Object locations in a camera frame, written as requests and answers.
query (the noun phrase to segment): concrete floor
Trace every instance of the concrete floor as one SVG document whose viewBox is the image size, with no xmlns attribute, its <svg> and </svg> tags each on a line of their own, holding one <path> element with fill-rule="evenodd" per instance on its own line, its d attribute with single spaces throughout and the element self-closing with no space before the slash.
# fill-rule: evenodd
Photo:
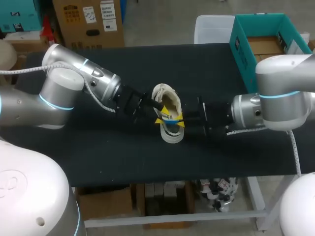
<svg viewBox="0 0 315 236">
<path fill-rule="evenodd" d="M 315 38 L 314 0 L 128 0 L 124 23 L 125 44 L 131 46 L 192 44 L 199 15 L 284 12 L 300 32 Z M 259 177 L 265 200 L 269 200 L 282 177 Z M 231 211 L 249 210 L 246 188 L 241 187 Z M 88 236 L 281 236 L 279 223 L 266 232 L 257 232 L 254 220 L 218 220 L 194 224 L 185 230 L 143 230 L 142 226 L 88 229 Z"/>
</svg>

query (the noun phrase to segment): cable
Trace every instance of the cable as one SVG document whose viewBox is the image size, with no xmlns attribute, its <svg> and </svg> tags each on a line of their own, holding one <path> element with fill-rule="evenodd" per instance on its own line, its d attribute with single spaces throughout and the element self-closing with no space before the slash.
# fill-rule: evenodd
<svg viewBox="0 0 315 236">
<path fill-rule="evenodd" d="M 66 68 L 66 69 L 70 69 L 73 70 L 75 72 L 77 72 L 84 80 L 84 85 L 87 88 L 89 94 L 91 95 L 91 97 L 94 99 L 94 101 L 103 109 L 109 111 L 109 112 L 113 112 L 115 113 L 116 111 L 112 108 L 106 107 L 104 106 L 99 100 L 98 98 L 94 95 L 94 93 L 92 92 L 88 82 L 86 81 L 86 79 L 84 78 L 84 75 L 81 73 L 81 71 L 72 66 L 69 65 L 65 62 L 56 62 L 53 63 L 52 65 L 46 65 L 46 66 L 38 66 L 38 67 L 33 67 L 33 68 L 28 68 L 28 69 L 23 69 L 23 70 L 0 70 L 0 75 L 17 75 L 17 74 L 26 74 L 26 73 L 31 73 L 31 72 L 36 72 L 36 71 L 40 71 L 40 70 L 44 70 L 44 71 L 48 71 L 50 69 L 54 69 L 54 68 Z"/>
<path fill-rule="evenodd" d="M 261 131 L 267 129 L 266 127 L 261 128 L 254 128 L 254 129 L 240 129 L 240 130 L 233 130 L 231 132 L 226 133 L 227 136 L 233 135 L 233 134 L 241 134 L 241 133 L 247 133 L 247 132 L 255 132 L 255 131 Z"/>
<path fill-rule="evenodd" d="M 299 159 L 299 153 L 297 151 L 297 145 L 294 137 L 294 133 L 292 130 L 287 131 L 287 134 L 291 138 L 292 142 L 292 148 L 293 148 L 293 154 L 294 154 L 294 159 L 295 159 L 295 168 L 296 168 L 296 173 L 300 177 L 302 175 L 301 173 L 301 166 L 300 166 L 300 159 Z"/>
<path fill-rule="evenodd" d="M 241 134 L 241 133 L 247 133 L 247 132 L 255 132 L 255 131 L 261 131 L 267 129 L 266 127 L 261 127 L 261 128 L 254 128 L 254 129 L 241 129 L 241 130 L 234 130 L 231 132 L 228 132 L 226 135 L 234 135 L 234 134 Z M 291 139 L 292 143 L 292 148 L 293 148 L 293 155 L 294 155 L 294 160 L 295 160 L 295 169 L 296 169 L 296 174 L 300 177 L 301 174 L 301 166 L 300 166 L 300 159 L 299 159 L 299 153 L 297 150 L 297 145 L 296 145 L 296 140 L 294 137 L 294 133 L 292 130 L 289 130 L 286 132 Z"/>
<path fill-rule="evenodd" d="M 49 70 L 52 68 L 67 68 L 67 69 L 72 69 L 69 68 L 68 65 L 62 64 L 62 63 L 54 63 L 52 65 L 46 65 L 46 66 L 38 66 L 38 67 L 33 67 L 33 68 L 28 68 L 28 69 L 23 69 L 23 70 L 0 70 L 0 75 L 18 75 L 18 74 L 26 74 L 26 73 L 31 73 L 31 72 L 36 72 L 40 70 Z"/>
</svg>

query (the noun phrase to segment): black table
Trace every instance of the black table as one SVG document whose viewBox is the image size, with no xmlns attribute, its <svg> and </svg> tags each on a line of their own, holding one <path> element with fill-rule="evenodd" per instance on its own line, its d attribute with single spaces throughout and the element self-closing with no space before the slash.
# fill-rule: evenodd
<svg viewBox="0 0 315 236">
<path fill-rule="evenodd" d="M 183 110 L 194 109 L 197 96 L 205 101 L 231 100 L 246 93 L 229 44 L 179 45 L 81 51 L 83 56 L 120 75 L 139 91 L 167 83 L 181 98 Z M 31 54 L 27 67 L 41 65 L 43 54 Z M 17 89 L 39 93 L 44 72 L 20 76 Z M 315 124 L 295 130 L 303 173 L 315 171 Z M 289 136 L 259 131 L 229 136 L 219 144 L 207 143 L 196 129 L 185 129 L 179 144 L 168 144 L 159 126 L 131 125 L 102 110 L 82 93 L 60 130 L 3 127 L 7 141 L 53 158 L 72 186 L 96 186 L 295 174 Z"/>
</svg>

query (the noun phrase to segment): white plastic bin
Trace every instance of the white plastic bin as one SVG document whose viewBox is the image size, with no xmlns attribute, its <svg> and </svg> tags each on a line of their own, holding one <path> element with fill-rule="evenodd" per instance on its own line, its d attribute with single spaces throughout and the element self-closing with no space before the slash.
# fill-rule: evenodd
<svg viewBox="0 0 315 236">
<path fill-rule="evenodd" d="M 198 16 L 195 26 L 194 43 L 228 43 L 235 16 Z"/>
</svg>

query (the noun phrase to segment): metal frame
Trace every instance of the metal frame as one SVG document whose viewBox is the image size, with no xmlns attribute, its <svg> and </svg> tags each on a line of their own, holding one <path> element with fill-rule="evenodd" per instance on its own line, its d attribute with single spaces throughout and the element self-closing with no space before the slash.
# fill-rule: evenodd
<svg viewBox="0 0 315 236">
<path fill-rule="evenodd" d="M 256 225 L 259 231 L 268 230 L 279 216 L 279 207 L 282 194 L 287 187 L 295 180 L 296 176 L 284 176 L 270 201 L 265 204 L 256 177 L 247 177 L 247 185 L 250 192 L 252 206 L 254 210 L 228 213 L 195 213 L 183 215 L 162 215 L 130 217 L 118 219 L 96 219 L 84 221 L 86 228 L 140 225 L 165 222 L 181 221 L 202 221 L 202 220 L 224 220 L 256 218 Z"/>
</svg>

